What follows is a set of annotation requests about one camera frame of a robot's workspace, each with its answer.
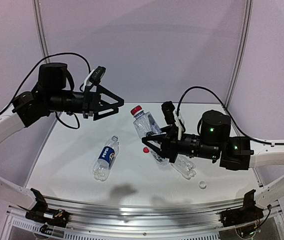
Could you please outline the clear bottle red cap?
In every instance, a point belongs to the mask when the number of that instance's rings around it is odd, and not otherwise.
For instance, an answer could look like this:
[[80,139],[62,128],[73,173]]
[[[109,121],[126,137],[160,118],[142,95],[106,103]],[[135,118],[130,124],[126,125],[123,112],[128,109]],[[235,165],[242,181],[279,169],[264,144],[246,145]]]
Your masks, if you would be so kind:
[[171,166],[187,180],[196,175],[195,165],[183,155],[178,155],[175,162],[171,163]]

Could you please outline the crushed bottle red cap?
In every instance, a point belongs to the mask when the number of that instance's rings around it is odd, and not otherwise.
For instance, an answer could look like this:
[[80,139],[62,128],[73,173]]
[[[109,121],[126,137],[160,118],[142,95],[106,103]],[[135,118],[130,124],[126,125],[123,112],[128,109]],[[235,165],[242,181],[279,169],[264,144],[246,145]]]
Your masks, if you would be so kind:
[[[135,119],[133,125],[140,139],[162,133],[152,114],[150,112],[144,112],[140,105],[134,107],[130,112]],[[148,149],[158,164],[165,166],[169,163],[167,158],[162,158],[150,148]]]

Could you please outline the white bottle cap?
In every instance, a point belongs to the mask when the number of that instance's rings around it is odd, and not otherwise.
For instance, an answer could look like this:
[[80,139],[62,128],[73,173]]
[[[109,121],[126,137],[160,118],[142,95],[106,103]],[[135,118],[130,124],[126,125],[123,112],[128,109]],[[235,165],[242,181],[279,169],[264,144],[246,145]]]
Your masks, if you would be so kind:
[[205,189],[206,187],[207,187],[207,184],[206,184],[205,181],[202,180],[202,181],[199,182],[199,188],[200,189]]

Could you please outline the Pepsi label plastic bottle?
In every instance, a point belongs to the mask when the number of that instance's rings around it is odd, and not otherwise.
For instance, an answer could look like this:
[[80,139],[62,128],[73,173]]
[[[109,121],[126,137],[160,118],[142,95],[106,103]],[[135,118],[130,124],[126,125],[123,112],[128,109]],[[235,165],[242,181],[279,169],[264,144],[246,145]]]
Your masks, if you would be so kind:
[[103,147],[97,161],[95,162],[92,173],[97,181],[104,182],[108,179],[114,160],[119,153],[118,136],[112,136]]

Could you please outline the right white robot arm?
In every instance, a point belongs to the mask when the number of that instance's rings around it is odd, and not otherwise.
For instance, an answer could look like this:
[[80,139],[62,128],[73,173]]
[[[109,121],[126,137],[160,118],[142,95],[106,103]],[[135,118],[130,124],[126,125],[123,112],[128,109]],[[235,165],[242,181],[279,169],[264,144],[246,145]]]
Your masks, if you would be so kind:
[[[246,137],[231,137],[229,126],[202,126],[199,135],[179,134],[173,126],[162,129],[163,133],[142,138],[142,143],[171,163],[177,155],[219,161],[220,167],[231,171],[248,170],[262,166],[284,165],[284,143],[257,143],[251,148]],[[284,175],[261,190],[252,190],[244,195],[243,205],[237,209],[244,215],[262,211],[284,197]]]

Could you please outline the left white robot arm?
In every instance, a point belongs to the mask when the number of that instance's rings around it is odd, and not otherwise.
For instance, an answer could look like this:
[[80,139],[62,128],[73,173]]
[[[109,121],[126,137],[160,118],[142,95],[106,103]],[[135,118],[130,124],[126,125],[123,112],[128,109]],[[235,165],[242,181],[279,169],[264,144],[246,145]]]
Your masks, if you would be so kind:
[[[51,113],[82,114],[85,119],[92,117],[96,121],[118,113],[123,105],[124,99],[101,85],[95,91],[86,86],[84,92],[37,86],[33,91],[16,97],[9,108],[0,114],[0,143]],[[39,191],[20,187],[2,177],[0,200],[36,214],[48,211],[47,203]]]

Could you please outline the front aluminium rail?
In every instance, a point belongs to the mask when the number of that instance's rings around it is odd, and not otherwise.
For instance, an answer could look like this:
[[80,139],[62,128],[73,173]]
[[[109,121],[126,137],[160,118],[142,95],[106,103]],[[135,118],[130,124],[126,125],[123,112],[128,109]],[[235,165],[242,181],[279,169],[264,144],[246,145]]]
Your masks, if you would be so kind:
[[240,240],[251,223],[225,227],[221,212],[239,208],[241,199],[200,204],[115,205],[84,203],[47,197],[52,209],[69,213],[65,227],[41,224],[9,207],[2,240]]

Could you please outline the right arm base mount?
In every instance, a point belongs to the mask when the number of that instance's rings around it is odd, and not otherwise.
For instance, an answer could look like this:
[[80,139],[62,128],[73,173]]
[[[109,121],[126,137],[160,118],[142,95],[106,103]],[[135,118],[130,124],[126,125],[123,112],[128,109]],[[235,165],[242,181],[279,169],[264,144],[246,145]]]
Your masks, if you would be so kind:
[[244,195],[243,205],[238,208],[228,208],[220,213],[223,227],[241,225],[264,217],[264,208],[256,206],[255,192],[253,189]]

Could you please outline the left aluminium frame post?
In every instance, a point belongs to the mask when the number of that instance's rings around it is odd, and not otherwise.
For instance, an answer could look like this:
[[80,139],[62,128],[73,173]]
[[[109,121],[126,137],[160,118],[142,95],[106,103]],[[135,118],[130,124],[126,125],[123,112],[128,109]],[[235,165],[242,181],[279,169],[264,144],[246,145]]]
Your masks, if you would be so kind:
[[46,35],[44,30],[44,23],[41,13],[41,3],[39,0],[32,0],[32,7],[34,13],[35,27],[37,30],[37,36],[39,41],[39,46],[41,50],[41,54],[43,57],[47,57],[50,55],[48,50],[48,45],[46,41]]

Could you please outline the aluminium frame post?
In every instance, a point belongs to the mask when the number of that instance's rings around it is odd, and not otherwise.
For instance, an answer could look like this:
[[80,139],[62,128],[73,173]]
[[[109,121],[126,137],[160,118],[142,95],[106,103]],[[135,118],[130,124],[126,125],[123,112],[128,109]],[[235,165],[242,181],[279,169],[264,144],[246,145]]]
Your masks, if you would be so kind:
[[32,7],[34,13],[35,27],[37,30],[37,36],[39,41],[39,46],[41,50],[41,54],[43,57],[47,57],[50,55],[48,50],[48,45],[46,41],[46,35],[44,30],[44,23],[41,13],[41,3],[39,0],[32,0]]
[[253,10],[253,0],[246,0],[241,34],[240,34],[240,39],[239,39],[239,45],[238,45],[235,63],[234,63],[234,67],[232,70],[230,84],[227,90],[227,95],[226,95],[226,100],[225,100],[225,106],[227,109],[229,109],[231,105],[232,97],[234,95],[237,80],[238,80],[239,73],[241,70],[241,65],[244,59],[244,53],[245,53],[245,48],[246,48],[249,29],[250,29],[250,22],[251,22],[251,17],[252,17],[252,10]]

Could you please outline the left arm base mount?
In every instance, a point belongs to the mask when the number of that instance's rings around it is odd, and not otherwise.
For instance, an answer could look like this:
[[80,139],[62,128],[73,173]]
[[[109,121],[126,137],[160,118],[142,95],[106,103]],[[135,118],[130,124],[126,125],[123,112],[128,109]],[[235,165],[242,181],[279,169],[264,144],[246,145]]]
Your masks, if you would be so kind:
[[35,196],[35,206],[26,211],[25,218],[43,224],[39,232],[52,235],[54,227],[66,228],[70,213],[64,209],[51,209],[43,195],[33,188],[30,189]]

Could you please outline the right aluminium frame post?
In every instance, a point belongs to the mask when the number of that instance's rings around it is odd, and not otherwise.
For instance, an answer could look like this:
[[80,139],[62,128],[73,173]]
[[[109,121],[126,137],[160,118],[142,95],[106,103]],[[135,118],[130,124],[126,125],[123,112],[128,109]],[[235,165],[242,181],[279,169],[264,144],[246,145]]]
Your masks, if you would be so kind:
[[246,0],[241,34],[240,34],[240,39],[239,39],[239,45],[238,45],[235,63],[234,63],[234,67],[232,70],[230,84],[227,90],[227,95],[226,95],[226,100],[225,100],[225,106],[227,109],[229,109],[231,105],[232,97],[234,95],[237,80],[238,80],[239,73],[241,70],[241,65],[244,59],[244,53],[245,53],[245,48],[246,48],[249,29],[250,29],[250,22],[251,22],[251,17],[252,17],[252,10],[253,10],[253,0]]

